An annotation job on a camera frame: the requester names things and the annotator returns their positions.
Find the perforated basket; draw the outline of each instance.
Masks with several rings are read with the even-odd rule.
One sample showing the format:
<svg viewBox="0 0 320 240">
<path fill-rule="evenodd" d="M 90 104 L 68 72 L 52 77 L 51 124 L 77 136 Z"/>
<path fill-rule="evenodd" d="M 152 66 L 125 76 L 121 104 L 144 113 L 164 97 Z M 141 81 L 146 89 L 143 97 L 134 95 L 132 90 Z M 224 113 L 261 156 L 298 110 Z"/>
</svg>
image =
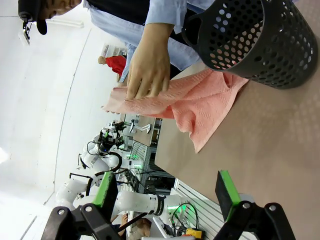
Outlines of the perforated basket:
<svg viewBox="0 0 320 240">
<path fill-rule="evenodd" d="M 215 0 L 182 35 L 211 69 L 277 89 L 303 84 L 317 66 L 315 35 L 291 0 Z"/>
</svg>

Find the pink towel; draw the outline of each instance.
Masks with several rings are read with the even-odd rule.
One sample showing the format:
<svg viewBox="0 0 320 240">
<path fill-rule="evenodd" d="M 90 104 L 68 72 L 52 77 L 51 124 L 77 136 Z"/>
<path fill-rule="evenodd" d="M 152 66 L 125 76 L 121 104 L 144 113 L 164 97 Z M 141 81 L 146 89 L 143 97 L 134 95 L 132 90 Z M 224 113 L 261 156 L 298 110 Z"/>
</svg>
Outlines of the pink towel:
<svg viewBox="0 0 320 240">
<path fill-rule="evenodd" d="M 159 96 L 126 100 L 127 88 L 115 87 L 102 109 L 175 119 L 198 153 L 230 111 L 247 79 L 211 69 L 170 81 L 169 90 Z"/>
</svg>

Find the light blue shirt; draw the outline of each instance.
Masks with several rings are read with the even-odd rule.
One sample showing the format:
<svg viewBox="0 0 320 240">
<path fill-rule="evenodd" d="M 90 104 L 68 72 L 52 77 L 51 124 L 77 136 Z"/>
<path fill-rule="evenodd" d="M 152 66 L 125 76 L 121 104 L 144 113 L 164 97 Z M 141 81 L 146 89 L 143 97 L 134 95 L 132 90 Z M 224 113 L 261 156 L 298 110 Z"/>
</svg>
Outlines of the light blue shirt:
<svg viewBox="0 0 320 240">
<path fill-rule="evenodd" d="M 178 34 L 181 32 L 184 24 L 187 4 L 188 6 L 195 6 L 205 10 L 213 1 L 214 0 L 150 0 L 149 12 L 145 24 L 172 24 L 174 25 L 175 33 Z M 101 11 L 89 4 L 86 0 L 84 0 L 83 7 L 89 9 L 91 21 L 94 25 L 125 42 L 127 47 L 126 64 L 119 81 L 123 83 L 129 73 L 130 61 L 141 40 L 144 26 Z M 191 47 L 172 38 L 169 38 L 168 41 L 168 52 L 171 64 L 176 66 L 180 71 L 200 60 L 198 54 Z"/>
</svg>

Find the robotic arm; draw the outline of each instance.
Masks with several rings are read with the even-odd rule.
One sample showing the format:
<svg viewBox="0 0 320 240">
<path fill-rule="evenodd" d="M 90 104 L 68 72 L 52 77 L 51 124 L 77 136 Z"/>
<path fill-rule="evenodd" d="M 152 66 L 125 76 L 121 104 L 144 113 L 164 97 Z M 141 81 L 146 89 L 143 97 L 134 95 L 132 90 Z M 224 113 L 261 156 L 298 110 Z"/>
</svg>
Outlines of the robotic arm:
<svg viewBox="0 0 320 240">
<path fill-rule="evenodd" d="M 57 206 L 65 206 L 74 210 L 73 202 L 77 196 L 99 183 L 101 179 L 97 176 L 99 173 L 103 175 L 110 168 L 115 172 L 121 167 L 122 157 L 117 152 L 111 152 L 110 150 L 113 146 L 119 147 L 124 143 L 120 132 L 125 128 L 124 122 L 116 123 L 113 121 L 83 147 L 80 161 L 84 169 L 92 172 L 88 174 L 89 176 L 92 175 L 91 180 L 83 182 L 70 178 L 66 181 L 56 194 Z"/>
</svg>

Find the yellow object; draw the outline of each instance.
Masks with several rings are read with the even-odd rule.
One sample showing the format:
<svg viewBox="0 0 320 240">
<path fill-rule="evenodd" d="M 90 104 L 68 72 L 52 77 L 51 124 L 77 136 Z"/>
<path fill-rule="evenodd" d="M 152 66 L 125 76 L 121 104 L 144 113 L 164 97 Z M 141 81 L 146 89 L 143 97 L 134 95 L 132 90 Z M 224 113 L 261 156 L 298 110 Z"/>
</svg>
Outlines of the yellow object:
<svg viewBox="0 0 320 240">
<path fill-rule="evenodd" d="M 203 231 L 199 231 L 199 230 L 196 230 L 195 228 L 188 228 L 186 230 L 186 235 L 192 235 L 194 236 L 196 239 L 202 239 L 203 237 Z"/>
</svg>

